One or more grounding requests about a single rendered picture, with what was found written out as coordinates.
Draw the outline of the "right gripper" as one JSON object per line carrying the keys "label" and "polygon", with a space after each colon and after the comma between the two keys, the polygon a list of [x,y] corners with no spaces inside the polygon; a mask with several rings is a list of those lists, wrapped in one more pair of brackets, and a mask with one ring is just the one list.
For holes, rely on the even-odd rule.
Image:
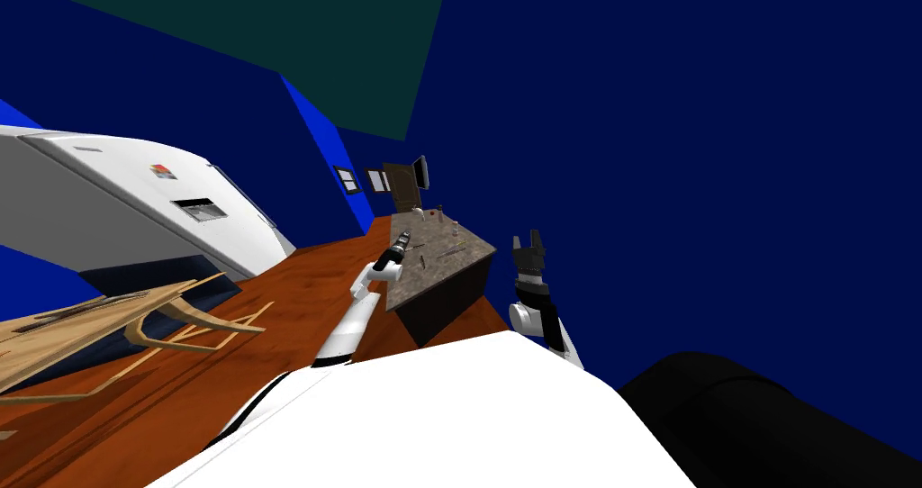
{"label": "right gripper", "polygon": [[539,230],[530,231],[530,247],[522,247],[520,237],[512,237],[512,259],[521,275],[542,276],[545,255]]}

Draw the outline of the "brown door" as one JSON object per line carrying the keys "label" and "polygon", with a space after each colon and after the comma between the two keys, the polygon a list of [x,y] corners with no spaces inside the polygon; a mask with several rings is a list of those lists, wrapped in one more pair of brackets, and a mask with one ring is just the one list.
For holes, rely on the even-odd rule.
{"label": "brown door", "polygon": [[391,190],[396,213],[412,212],[415,208],[422,208],[414,166],[383,163],[383,170]]}

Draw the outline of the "dark stone-topped counter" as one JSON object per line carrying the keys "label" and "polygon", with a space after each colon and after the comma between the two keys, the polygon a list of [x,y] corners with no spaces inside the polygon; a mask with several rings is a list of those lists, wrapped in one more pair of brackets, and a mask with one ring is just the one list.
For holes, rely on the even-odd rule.
{"label": "dark stone-topped counter", "polygon": [[411,238],[385,309],[423,348],[484,296],[496,247],[440,211],[395,213],[390,230]]}

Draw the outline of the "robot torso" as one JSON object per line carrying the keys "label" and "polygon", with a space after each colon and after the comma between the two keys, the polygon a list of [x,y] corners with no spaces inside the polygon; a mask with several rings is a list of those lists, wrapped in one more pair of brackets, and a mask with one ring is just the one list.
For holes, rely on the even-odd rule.
{"label": "robot torso", "polygon": [[286,372],[147,488],[695,488],[616,391],[512,331]]}

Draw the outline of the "white refrigerator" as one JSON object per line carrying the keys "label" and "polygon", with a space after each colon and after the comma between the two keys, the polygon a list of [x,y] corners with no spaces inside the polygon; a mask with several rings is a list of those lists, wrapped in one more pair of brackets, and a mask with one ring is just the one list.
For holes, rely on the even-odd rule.
{"label": "white refrigerator", "polygon": [[77,272],[201,256],[234,281],[294,253],[205,158],[148,140],[8,125],[0,244]]}

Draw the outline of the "light wooden table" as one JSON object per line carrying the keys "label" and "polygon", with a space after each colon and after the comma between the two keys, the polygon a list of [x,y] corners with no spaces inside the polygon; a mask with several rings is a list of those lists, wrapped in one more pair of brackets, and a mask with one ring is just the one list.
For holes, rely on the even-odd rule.
{"label": "light wooden table", "polygon": [[[225,347],[238,333],[263,332],[263,328],[256,327],[253,323],[272,305],[271,303],[250,315],[228,321],[198,310],[182,299],[183,293],[218,276],[215,274],[205,279],[188,280],[126,294],[115,302],[110,298],[100,297],[65,310],[36,314],[29,319],[38,321],[52,316],[56,316],[57,319],[24,333],[14,332],[14,327],[20,324],[20,321],[0,323],[0,406],[52,404],[85,399],[115,384],[162,349],[210,353]],[[147,316],[154,311],[181,321],[188,328],[170,340],[153,339],[144,332],[142,326]],[[54,396],[5,396],[4,392],[9,388],[47,370],[117,330],[123,331],[130,344],[142,346],[148,352],[92,390],[86,393]]]}

